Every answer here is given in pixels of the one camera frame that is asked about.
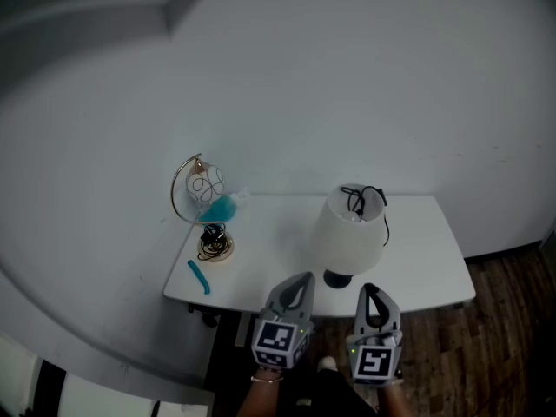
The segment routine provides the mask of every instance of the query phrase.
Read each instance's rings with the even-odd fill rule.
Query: lamp base
[[[345,288],[353,278],[353,275],[340,275],[330,270],[324,272],[324,282],[331,288]]]

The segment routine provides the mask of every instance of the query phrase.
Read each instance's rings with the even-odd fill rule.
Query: white table
[[[389,196],[390,242],[380,262],[342,289],[322,279],[303,248],[324,196],[252,196],[227,224],[235,251],[225,261],[197,260],[201,227],[193,227],[169,277],[168,298],[215,308],[259,312],[270,290],[289,276],[313,271],[313,315],[353,316],[361,286],[386,291],[401,312],[436,308],[474,298],[475,290],[452,230],[432,196]],[[205,295],[187,265],[193,260],[210,285]]]

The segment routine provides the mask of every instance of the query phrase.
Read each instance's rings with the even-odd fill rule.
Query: black power cord
[[[229,250],[228,237],[224,233],[226,226],[219,224],[209,224],[205,226],[205,231],[201,235],[202,254],[197,257],[201,261],[209,261],[213,258],[226,253]]]
[[[382,198],[382,201],[384,201],[384,205],[385,207],[388,205],[387,201],[386,201],[386,197],[384,196],[384,192],[382,191],[382,189],[377,189],[376,187],[373,187],[372,185],[367,185],[366,187],[363,188],[363,190],[358,190],[358,189],[352,189],[350,187],[340,187],[340,191],[342,193],[345,193],[346,195],[349,195],[348,199],[347,199],[347,209],[350,212],[355,212],[360,218],[363,217],[363,213],[365,212],[365,197],[363,196],[365,194],[365,190],[367,189],[372,189],[374,190],[376,193],[379,194],[379,196]],[[383,244],[383,246],[386,246],[388,244],[388,241],[390,241],[390,227],[388,226],[388,221],[386,220],[386,215],[384,215],[384,224],[386,225],[386,231],[388,233],[386,242]]]

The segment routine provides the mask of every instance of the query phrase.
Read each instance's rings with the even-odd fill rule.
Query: shoe
[[[316,372],[320,372],[322,369],[330,369],[331,371],[338,372],[338,367],[336,366],[336,360],[334,357],[322,357],[316,368]]]

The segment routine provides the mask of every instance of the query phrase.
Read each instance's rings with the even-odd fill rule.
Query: white wall
[[[433,194],[465,256],[538,240],[555,21],[556,0],[201,0],[171,38],[60,58],[0,105],[0,262],[80,334],[176,374],[195,336],[162,298],[187,233],[169,183],[196,152],[230,189]]]

